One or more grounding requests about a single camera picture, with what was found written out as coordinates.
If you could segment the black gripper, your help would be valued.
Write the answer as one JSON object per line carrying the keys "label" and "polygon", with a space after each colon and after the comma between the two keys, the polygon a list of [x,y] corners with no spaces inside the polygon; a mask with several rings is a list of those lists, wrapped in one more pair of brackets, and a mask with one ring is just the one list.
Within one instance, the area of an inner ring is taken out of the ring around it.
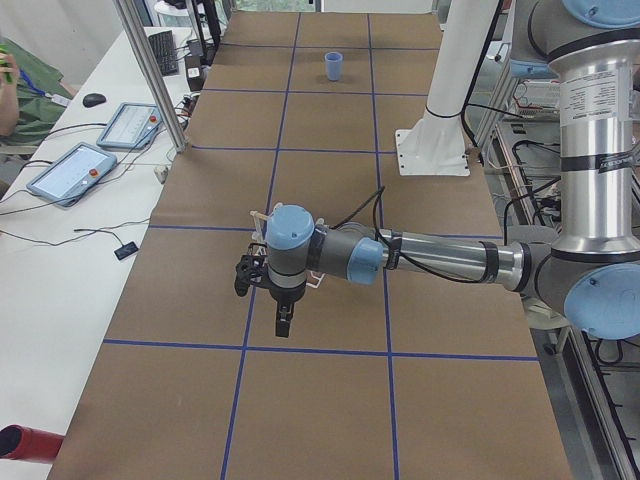
{"label": "black gripper", "polygon": [[293,318],[292,308],[305,293],[307,273],[305,270],[295,274],[281,274],[273,269],[267,270],[272,285],[268,288],[271,297],[279,302],[275,322],[275,334],[288,336]]}

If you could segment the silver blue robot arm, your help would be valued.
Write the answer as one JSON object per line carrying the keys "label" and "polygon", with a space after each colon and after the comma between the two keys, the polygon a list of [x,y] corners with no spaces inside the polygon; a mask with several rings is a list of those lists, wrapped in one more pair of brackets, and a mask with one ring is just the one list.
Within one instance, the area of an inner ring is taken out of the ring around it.
{"label": "silver blue robot arm", "polygon": [[359,284],[381,270],[415,269],[458,283],[498,283],[535,297],[601,339],[639,332],[639,242],[631,227],[632,64],[635,1],[520,1],[511,70],[560,82],[562,229],[550,243],[470,242],[316,223],[297,205],[267,220],[259,286],[277,303],[275,333],[289,333],[309,272]]}

